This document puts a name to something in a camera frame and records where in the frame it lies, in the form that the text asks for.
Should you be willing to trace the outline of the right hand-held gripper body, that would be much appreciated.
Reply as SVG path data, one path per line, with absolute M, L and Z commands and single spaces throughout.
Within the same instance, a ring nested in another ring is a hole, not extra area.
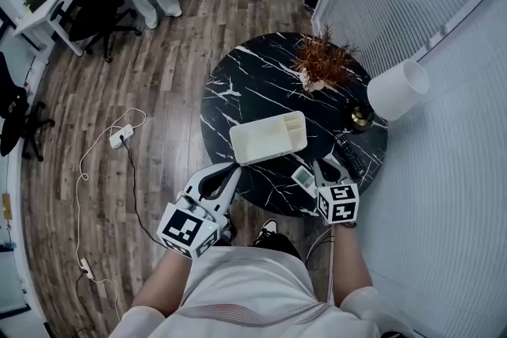
M 317 188 L 316 206 L 327 225 L 355 222 L 359 207 L 357 184 L 336 184 Z

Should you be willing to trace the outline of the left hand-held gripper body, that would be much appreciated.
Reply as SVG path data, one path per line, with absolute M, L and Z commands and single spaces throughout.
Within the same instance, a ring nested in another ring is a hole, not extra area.
M 222 236 L 227 217 L 180 195 L 168 203 L 157 229 L 157 236 L 168 249 L 196 260 Z

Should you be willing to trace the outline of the large white remote control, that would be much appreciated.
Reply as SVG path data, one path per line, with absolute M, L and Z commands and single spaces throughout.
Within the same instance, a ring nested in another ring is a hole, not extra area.
M 312 199 L 316 197 L 316 185 L 314 175 L 304 166 L 300 166 L 291 178 L 299 185 Z

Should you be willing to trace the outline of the black remote control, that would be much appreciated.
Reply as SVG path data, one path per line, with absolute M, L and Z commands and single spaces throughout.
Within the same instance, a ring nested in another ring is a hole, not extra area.
M 344 162 L 349 174 L 355 178 L 362 177 L 364 175 L 363 163 L 345 134 L 336 134 L 334 136 L 334 141 L 337 145 L 337 153 Z

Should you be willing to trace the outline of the white plastic tray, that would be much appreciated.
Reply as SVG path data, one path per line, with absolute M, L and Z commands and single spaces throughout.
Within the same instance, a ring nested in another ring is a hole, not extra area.
M 229 136 L 236 162 L 252 165 L 304 149 L 306 118 L 301 111 L 271 116 L 233 126 Z

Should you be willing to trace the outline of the person's left forearm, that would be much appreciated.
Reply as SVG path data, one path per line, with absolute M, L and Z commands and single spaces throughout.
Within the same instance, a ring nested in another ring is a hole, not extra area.
M 164 317 L 180 306 L 192 266 L 192 260 L 173 250 L 166 250 L 162 259 L 135 296 L 132 307 L 146 306 Z

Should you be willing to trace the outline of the person's right forearm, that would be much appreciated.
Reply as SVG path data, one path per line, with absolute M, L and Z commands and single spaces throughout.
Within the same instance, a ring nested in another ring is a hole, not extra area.
M 334 303 L 338 307 L 354 291 L 372 286 L 354 228 L 334 226 L 332 275 Z

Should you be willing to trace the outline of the person's right shoe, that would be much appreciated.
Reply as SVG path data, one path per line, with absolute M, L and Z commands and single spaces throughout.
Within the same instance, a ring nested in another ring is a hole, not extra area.
M 261 230 L 253 242 L 253 246 L 264 243 L 268 238 L 278 234 L 278 221 L 274 218 L 268 219 L 261 227 Z

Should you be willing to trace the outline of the person's white shirt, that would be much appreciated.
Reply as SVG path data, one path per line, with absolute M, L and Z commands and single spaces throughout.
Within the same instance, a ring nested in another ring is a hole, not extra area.
M 301 260 L 253 247 L 212 247 L 195 261 L 170 316 L 130 309 L 110 338 L 414 338 L 373 287 L 339 306 L 314 296 Z

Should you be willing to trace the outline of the white slatted window blinds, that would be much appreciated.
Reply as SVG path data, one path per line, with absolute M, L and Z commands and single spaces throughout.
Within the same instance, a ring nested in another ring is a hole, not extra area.
M 319 0 L 313 24 L 373 77 L 429 77 L 361 200 L 376 288 L 422 336 L 507 338 L 507 0 Z

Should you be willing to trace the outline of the white shade table lamp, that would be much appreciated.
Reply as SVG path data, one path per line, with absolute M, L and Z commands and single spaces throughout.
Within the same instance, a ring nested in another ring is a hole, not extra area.
M 407 59 L 374 77 L 367 85 L 367 103 L 350 113 L 352 128 L 365 132 L 379 117 L 396 121 L 418 104 L 430 88 L 429 77 L 417 62 Z

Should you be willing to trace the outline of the round black marble table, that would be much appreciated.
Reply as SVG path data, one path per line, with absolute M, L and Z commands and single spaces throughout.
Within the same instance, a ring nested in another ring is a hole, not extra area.
M 361 160 L 364 173 L 356 180 L 360 193 L 377 176 L 387 150 L 385 120 L 377 118 L 370 129 L 359 133 L 347 118 L 352 108 L 367 103 L 370 75 L 353 61 L 344 84 L 306 93 L 292 69 L 303 38 L 300 33 L 275 32 L 235 47 L 208 79 L 200 108 L 201 134 L 214 163 L 234 157 L 231 127 L 295 111 L 304 114 L 307 146 L 244 169 L 237 188 L 242 198 L 257 207 L 297 217 L 314 215 L 315 202 L 291 175 L 330 153 L 337 133 L 347 136 Z

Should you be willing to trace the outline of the dried plant in white vase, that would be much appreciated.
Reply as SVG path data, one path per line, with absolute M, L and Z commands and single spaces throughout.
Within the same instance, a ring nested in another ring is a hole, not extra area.
M 296 45 L 292 69 L 298 73 L 307 93 L 326 86 L 344 85 L 352 80 L 349 67 L 355 61 L 358 48 L 349 43 L 335 45 L 332 34 L 331 27 L 326 25 L 320 36 L 303 36 Z

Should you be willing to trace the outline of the black office chair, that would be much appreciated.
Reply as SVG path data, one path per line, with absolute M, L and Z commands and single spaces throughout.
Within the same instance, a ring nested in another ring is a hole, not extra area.
M 10 154 L 20 139 L 23 139 L 21 156 L 30 159 L 27 152 L 31 145 L 38 161 L 43 161 L 35 135 L 42 127 L 55 126 L 51 118 L 41 120 L 39 113 L 45 109 L 45 103 L 38 101 L 29 110 L 27 91 L 13 82 L 7 66 L 6 58 L 0 51 L 0 118 L 3 119 L 0 131 L 0 155 L 5 157 Z
M 127 16 L 135 19 L 137 12 L 133 8 L 124 8 L 124 0 L 75 0 L 77 13 L 63 9 L 63 3 L 58 3 L 49 17 L 49 24 L 58 34 L 67 35 L 67 44 L 88 40 L 89 43 L 77 55 L 93 52 L 93 45 L 98 41 L 103 43 L 103 58 L 107 63 L 112 62 L 109 54 L 109 39 L 114 32 L 132 32 L 136 36 L 141 31 L 133 25 L 122 25 L 120 22 Z

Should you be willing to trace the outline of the white desk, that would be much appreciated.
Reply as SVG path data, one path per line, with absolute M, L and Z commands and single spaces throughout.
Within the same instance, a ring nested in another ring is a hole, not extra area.
M 69 35 L 56 19 L 51 16 L 56 11 L 60 0 L 47 0 L 34 13 L 25 12 L 15 20 L 16 28 L 13 37 L 20 37 L 28 42 L 29 50 L 41 62 L 48 63 L 55 41 L 51 34 L 55 32 L 60 39 L 78 56 L 83 56 L 84 51 L 71 42 Z

